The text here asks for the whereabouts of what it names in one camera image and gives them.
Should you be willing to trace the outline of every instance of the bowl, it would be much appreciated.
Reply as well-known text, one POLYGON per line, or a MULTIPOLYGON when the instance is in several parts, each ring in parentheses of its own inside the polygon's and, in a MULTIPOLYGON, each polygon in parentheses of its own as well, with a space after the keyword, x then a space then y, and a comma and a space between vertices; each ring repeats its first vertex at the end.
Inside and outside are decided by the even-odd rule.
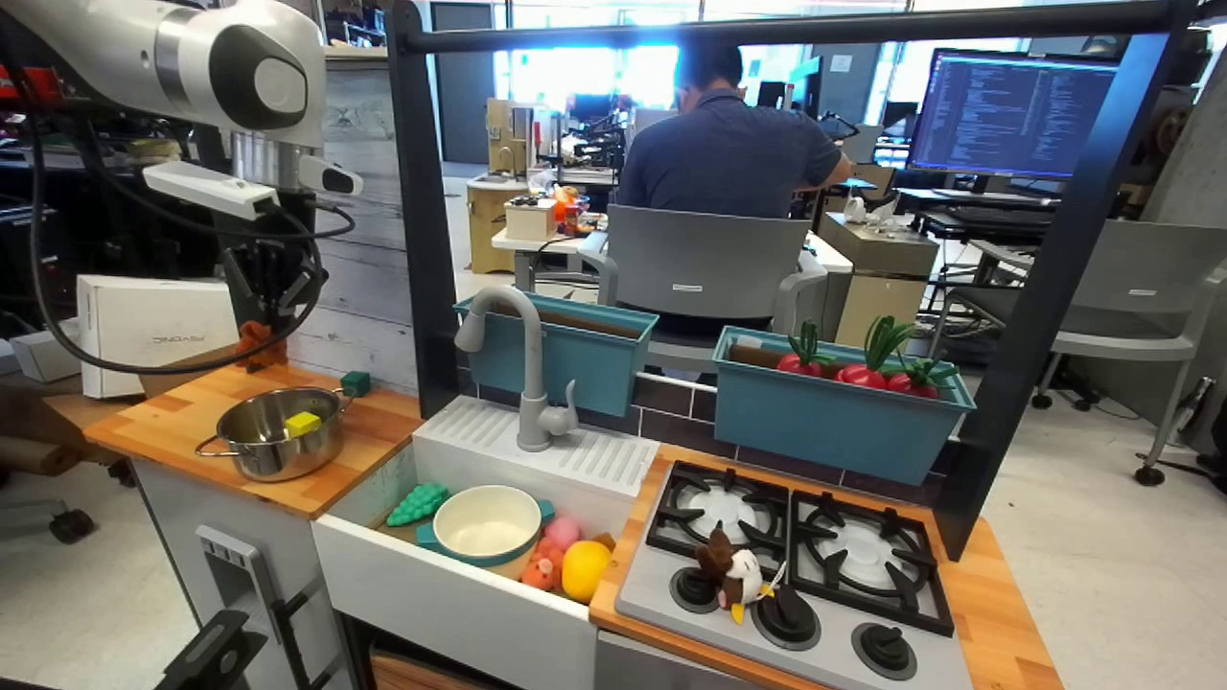
POLYGON ((229 408, 213 437, 197 443, 197 455, 213 455, 221 441, 234 468, 253 482, 289 482, 318 473, 342 443, 342 393, 318 386, 289 386, 229 408), (295 434, 295 418, 313 414, 313 425, 295 434))
POLYGON ((432 512, 432 537, 445 551, 493 562, 521 551, 541 528, 541 507, 516 487, 469 487, 432 512))

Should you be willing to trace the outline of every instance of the yellow fruit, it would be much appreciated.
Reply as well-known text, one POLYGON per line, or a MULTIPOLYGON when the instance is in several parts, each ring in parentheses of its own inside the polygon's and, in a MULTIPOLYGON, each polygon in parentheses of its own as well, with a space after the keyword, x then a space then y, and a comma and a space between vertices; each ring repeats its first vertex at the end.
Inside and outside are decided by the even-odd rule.
POLYGON ((575 539, 565 554, 565 593, 590 602, 607 580, 612 551, 603 539, 575 539))
POLYGON ((299 410, 291 418, 282 418, 282 437, 307 437, 318 434, 323 418, 313 410, 299 410))

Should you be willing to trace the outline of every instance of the white kitchen unit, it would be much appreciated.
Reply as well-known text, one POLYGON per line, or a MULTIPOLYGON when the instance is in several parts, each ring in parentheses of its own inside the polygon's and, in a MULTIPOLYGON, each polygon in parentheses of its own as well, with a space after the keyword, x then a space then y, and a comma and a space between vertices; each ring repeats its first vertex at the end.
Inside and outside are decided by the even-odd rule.
POLYGON ((510 482, 584 523, 584 533, 622 533, 622 523, 659 443, 578 431, 570 443, 521 454, 516 410, 456 399, 414 443, 354 487, 313 528, 332 609, 472 669, 532 690, 599 685, 599 630, 588 607, 521 588, 497 570, 380 533, 387 511, 423 480, 454 491, 510 482))

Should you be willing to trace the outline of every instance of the stovetop grate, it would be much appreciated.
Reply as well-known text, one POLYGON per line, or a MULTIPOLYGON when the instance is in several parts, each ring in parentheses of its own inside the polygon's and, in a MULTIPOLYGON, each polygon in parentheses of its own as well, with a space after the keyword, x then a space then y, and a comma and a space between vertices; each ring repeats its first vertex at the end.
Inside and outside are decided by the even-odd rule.
POLYGON ((795 496, 795 501, 795 547, 800 562, 808 560, 808 569, 796 569, 796 589, 941 635, 956 634, 932 539, 920 523, 907 523, 896 511, 836 501, 831 496, 795 496), (891 543, 895 560, 881 562, 887 588, 865 583, 847 569, 847 560, 855 560, 855 551, 840 547, 840 528, 847 524, 874 524, 881 543, 891 543))

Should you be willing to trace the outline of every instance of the person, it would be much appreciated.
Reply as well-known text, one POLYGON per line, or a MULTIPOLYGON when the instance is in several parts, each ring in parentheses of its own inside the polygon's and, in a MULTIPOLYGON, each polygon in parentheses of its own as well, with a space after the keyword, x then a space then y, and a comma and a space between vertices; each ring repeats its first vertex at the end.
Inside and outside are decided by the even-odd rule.
POLYGON ((749 109, 737 84, 740 46, 690 40, 680 116, 631 138, 612 204, 782 218, 796 192, 855 170, 814 117, 749 109))

